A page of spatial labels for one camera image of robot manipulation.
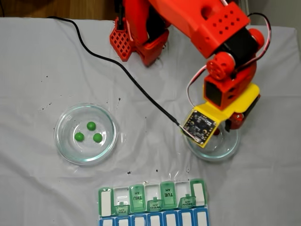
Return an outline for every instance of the wooden floor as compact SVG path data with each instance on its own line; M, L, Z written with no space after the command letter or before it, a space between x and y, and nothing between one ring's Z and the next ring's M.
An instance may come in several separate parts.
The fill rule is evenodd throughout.
M114 20L114 0L1 0L5 17Z

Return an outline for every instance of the perforated red panel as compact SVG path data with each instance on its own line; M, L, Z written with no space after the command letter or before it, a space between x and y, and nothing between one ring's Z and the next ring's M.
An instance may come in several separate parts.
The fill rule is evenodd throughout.
M192 35L191 41L208 58L228 38L249 23L249 18L235 4L230 3L213 16Z
M130 45L130 41L127 29L118 31L117 26L115 26L110 35L110 43L122 61L127 61L134 50Z

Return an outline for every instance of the robotic arm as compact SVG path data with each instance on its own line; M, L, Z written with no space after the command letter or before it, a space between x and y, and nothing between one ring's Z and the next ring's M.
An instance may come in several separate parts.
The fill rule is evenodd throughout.
M110 42L123 61L135 51L146 66L152 64L167 42L170 24L187 35L205 58L214 55L187 87L208 70L203 87L207 102L192 104L194 108L183 126L187 136L204 147L222 121L226 121L227 131L240 128L260 97L259 88L251 80L256 61L264 54L256 57L264 37L256 29L246 29L250 20L235 3L123 0L118 10Z

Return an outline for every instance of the yellow bracket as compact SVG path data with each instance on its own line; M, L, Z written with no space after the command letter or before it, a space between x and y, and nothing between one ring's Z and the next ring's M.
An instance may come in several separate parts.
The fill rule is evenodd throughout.
M249 106L253 103L253 101L258 97L258 95L259 95L259 87L253 83L250 83L248 87L245 89L245 91L224 110L219 110L209 102L205 102L204 104L195 106L191 111L191 113L189 114L189 116L187 117L185 124L189 120L189 118L191 117L194 111L198 111L202 113L204 116L206 116L207 118L215 122L215 127L210 132L206 141L201 142L200 144L196 142L200 147L204 148L221 122L230 118L234 112L236 113L245 112L249 108Z

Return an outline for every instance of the petri dish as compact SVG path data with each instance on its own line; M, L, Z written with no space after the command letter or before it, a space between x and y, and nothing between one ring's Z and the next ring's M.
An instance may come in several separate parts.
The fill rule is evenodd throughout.
M225 123L219 125L220 134L212 136L207 145L202 148L192 139L183 135L184 141L188 148L200 159L205 161L224 161L233 156L239 147L240 130L225 130Z
M96 129L87 129L93 121ZM83 141L74 138L84 134ZM95 133L103 137L100 143L93 140ZM118 137L117 125L111 114L95 104L79 104L66 110L55 126L55 144L59 153L68 161L78 165L89 165L106 159L112 152Z

